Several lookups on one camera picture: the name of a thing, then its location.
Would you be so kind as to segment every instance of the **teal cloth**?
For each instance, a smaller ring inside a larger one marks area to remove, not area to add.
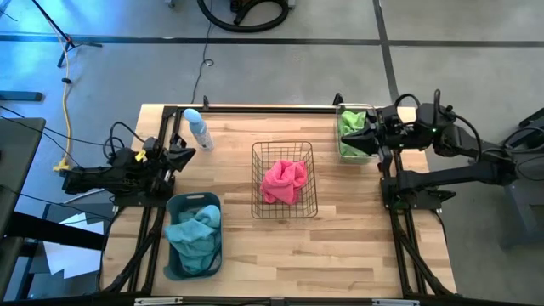
[[[196,214],[180,212],[179,224],[164,229],[167,240],[179,252],[184,269],[192,274],[207,270],[221,243],[221,212],[214,205]]]

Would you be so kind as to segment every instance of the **pink towel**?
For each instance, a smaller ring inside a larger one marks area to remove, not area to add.
[[[264,201],[276,200],[293,205],[298,200],[298,191],[308,180],[304,161],[278,161],[265,175],[261,184]]]

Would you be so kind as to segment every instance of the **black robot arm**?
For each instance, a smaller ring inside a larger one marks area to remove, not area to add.
[[[175,171],[182,171],[196,153],[186,143],[173,141],[168,150],[148,138],[142,150],[121,148],[110,155],[110,167],[74,167],[63,172],[62,189],[75,195],[104,188],[115,196],[118,206],[164,206],[173,194]]]
[[[508,156],[495,154],[501,147],[482,141],[479,136],[473,137],[455,124],[457,118],[460,117],[451,106],[443,107],[435,100],[433,104],[417,107],[414,122],[403,122],[395,104],[368,110],[365,128],[345,135],[341,140],[369,156],[379,155],[381,170],[390,168],[394,151],[425,150],[431,145],[440,156],[469,156],[476,159],[474,164],[465,167],[430,173],[399,171],[396,177],[384,178],[384,196],[410,195],[408,200],[413,203],[417,198],[428,197],[429,193],[441,199],[439,202],[451,198],[451,193],[436,190],[436,187],[445,184],[479,181],[506,185],[517,179],[515,163]],[[439,204],[435,203],[432,207],[439,207]]]

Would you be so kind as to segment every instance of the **black wire basket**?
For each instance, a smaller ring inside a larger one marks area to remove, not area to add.
[[[298,192],[298,200],[288,205],[277,200],[264,201],[261,183],[264,175],[279,160],[304,161],[308,180]],[[312,218],[317,215],[314,155],[309,142],[267,142],[252,147],[252,216],[254,218]]]

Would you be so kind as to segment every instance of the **butcher block tabletop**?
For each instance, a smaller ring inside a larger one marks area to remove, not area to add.
[[[136,133],[157,137],[165,105],[142,105]],[[405,122],[415,119],[400,107]],[[212,192],[223,211],[223,266],[213,277],[171,281],[162,268],[168,241],[161,238],[153,296],[400,298],[399,271],[388,212],[379,192],[377,161],[342,164],[334,135],[335,115],[205,113],[215,149],[197,149],[176,174],[175,194]],[[197,148],[186,120],[180,134]],[[263,220],[252,217],[252,145],[267,141],[308,141],[313,146],[319,213],[314,218]],[[140,150],[141,143],[133,142]],[[405,169],[426,172],[425,154],[402,153]],[[133,255],[143,209],[129,207],[113,224],[103,260],[108,286]],[[444,233],[437,216],[414,211],[420,252],[446,288],[455,292]],[[170,224],[167,215],[165,226]],[[142,260],[143,285],[148,254]],[[407,260],[412,288],[413,264]]]

